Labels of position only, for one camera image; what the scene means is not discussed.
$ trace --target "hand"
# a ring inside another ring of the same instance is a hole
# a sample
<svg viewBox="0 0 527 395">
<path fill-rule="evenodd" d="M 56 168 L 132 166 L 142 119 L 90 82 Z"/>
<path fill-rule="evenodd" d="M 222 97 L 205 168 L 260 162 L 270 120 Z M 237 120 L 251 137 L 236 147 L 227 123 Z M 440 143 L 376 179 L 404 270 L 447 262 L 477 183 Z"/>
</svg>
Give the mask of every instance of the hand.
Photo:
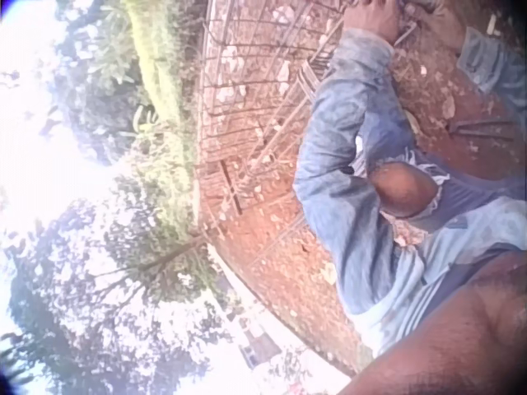
<svg viewBox="0 0 527 395">
<path fill-rule="evenodd" d="M 398 0 L 358 0 L 344 12 L 344 30 L 362 29 L 390 44 L 399 37 L 401 10 Z"/>
<path fill-rule="evenodd" d="M 423 22 L 456 55 L 461 53 L 467 26 L 455 15 L 451 0 L 409 0 L 404 10 L 418 21 Z"/>
</svg>

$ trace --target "dirt ground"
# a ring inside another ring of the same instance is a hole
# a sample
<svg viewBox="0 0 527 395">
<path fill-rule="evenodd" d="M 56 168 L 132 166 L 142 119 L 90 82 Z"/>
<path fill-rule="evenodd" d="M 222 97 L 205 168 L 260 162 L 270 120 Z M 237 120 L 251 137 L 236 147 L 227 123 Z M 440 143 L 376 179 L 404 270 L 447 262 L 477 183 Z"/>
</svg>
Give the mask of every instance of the dirt ground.
<svg viewBox="0 0 527 395">
<path fill-rule="evenodd" d="M 487 29 L 491 14 L 497 14 L 501 37 L 515 48 L 520 46 L 503 10 L 478 0 L 459 3 L 463 18 L 481 31 Z M 525 171 L 525 144 L 515 128 L 502 131 L 517 136 L 513 142 L 452 137 L 447 132 L 452 122 L 505 115 L 500 100 L 478 92 L 455 68 L 455 60 L 436 37 L 421 28 L 395 51 L 394 79 L 403 107 L 420 123 L 419 146 L 455 169 L 480 178 L 520 174 Z M 303 126 L 305 121 L 299 121 L 295 130 Z M 221 222 L 223 236 L 216 246 L 288 327 L 344 373 L 354 375 L 371 362 L 371 353 L 361 344 L 338 302 L 331 257 L 306 225 L 297 224 L 301 207 L 291 194 L 296 153 L 297 146 L 273 171 L 245 188 L 245 196 L 251 199 L 244 200 L 243 215 L 230 211 Z M 233 160 L 230 165 L 237 177 L 241 161 Z M 425 236 L 399 221 L 394 222 L 394 230 L 396 241 L 403 245 L 418 243 Z"/>
</svg>

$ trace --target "rock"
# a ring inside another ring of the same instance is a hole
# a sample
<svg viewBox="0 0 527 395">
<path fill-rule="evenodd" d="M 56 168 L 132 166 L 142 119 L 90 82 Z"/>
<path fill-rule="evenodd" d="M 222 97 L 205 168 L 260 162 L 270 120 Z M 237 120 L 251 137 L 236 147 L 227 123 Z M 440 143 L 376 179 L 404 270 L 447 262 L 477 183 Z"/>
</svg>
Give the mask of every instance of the rock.
<svg viewBox="0 0 527 395">
<path fill-rule="evenodd" d="M 454 96 L 448 95 L 443 103 L 443 118 L 452 119 L 455 115 L 455 101 Z"/>
<path fill-rule="evenodd" d="M 337 271 L 332 262 L 324 261 L 324 268 L 320 269 L 320 275 L 331 286 L 337 283 Z"/>
</svg>

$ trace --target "forearm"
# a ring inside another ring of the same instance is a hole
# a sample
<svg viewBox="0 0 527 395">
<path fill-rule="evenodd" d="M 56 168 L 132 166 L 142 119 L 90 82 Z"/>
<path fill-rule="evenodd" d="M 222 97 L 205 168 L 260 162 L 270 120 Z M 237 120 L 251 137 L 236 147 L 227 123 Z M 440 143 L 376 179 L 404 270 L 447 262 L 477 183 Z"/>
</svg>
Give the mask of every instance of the forearm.
<svg viewBox="0 0 527 395">
<path fill-rule="evenodd" d="M 525 59 L 502 42 L 468 28 L 458 68 L 481 91 L 495 91 L 522 128 L 525 139 L 527 81 Z"/>
<path fill-rule="evenodd" d="M 344 33 L 332 73 L 317 92 L 296 172 L 297 197 L 333 255 L 338 290 L 351 314 L 389 292 L 399 256 L 375 189 L 350 167 L 369 98 L 386 78 L 390 55 L 391 47 L 372 35 Z"/>
</svg>

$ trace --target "man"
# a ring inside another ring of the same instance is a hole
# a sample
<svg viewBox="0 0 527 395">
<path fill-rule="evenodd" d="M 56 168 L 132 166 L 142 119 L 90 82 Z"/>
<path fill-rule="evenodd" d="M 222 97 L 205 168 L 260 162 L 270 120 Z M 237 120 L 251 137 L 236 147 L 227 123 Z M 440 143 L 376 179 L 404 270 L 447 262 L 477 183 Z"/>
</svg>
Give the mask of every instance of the man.
<svg viewBox="0 0 527 395">
<path fill-rule="evenodd" d="M 525 136 L 525 62 L 463 26 L 446 0 L 407 12 L 495 91 Z M 313 106 L 295 190 L 332 253 L 348 317 L 380 356 L 346 394 L 515 393 L 527 374 L 525 177 L 483 182 L 423 155 L 388 71 L 396 0 L 361 0 Z M 368 179 L 352 175 L 360 135 Z M 384 210 L 431 235 L 394 243 Z"/>
</svg>

